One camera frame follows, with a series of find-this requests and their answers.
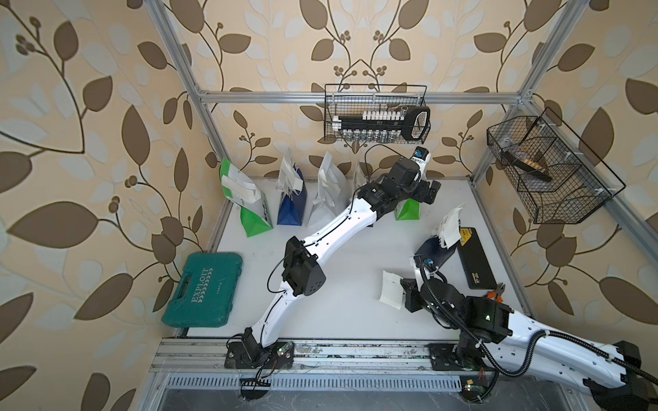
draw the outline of blue paper bag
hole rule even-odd
[[[297,169],[297,174],[299,174],[299,177],[302,180],[304,179],[301,170]],[[279,215],[276,219],[276,223],[285,226],[301,226],[304,220],[306,197],[306,184],[304,184],[299,194],[296,194],[295,191],[291,191],[290,196],[286,195],[286,193],[281,193]]]

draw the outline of white paper bag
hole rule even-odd
[[[322,228],[339,215],[351,199],[347,179],[332,162],[329,153],[324,155],[318,171],[318,194],[313,200],[309,227]]]

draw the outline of black wire basket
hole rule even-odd
[[[533,223],[578,224],[619,194],[626,184],[562,121],[578,138],[579,149],[564,142],[552,120],[559,116],[551,112],[550,116],[546,110],[541,116],[518,116],[489,127],[487,145]],[[609,182],[603,182],[597,174]]]
[[[324,140],[423,144],[430,132],[425,85],[326,84]]]

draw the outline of pliers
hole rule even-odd
[[[503,297],[501,295],[505,291],[505,284],[503,283],[498,283],[498,286],[493,291],[489,291],[487,294],[487,298],[489,300],[494,300],[497,302],[503,302]]]

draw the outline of paper bag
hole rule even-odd
[[[240,222],[247,237],[272,229],[267,200],[253,180],[224,159],[219,170],[226,198],[240,206]]]

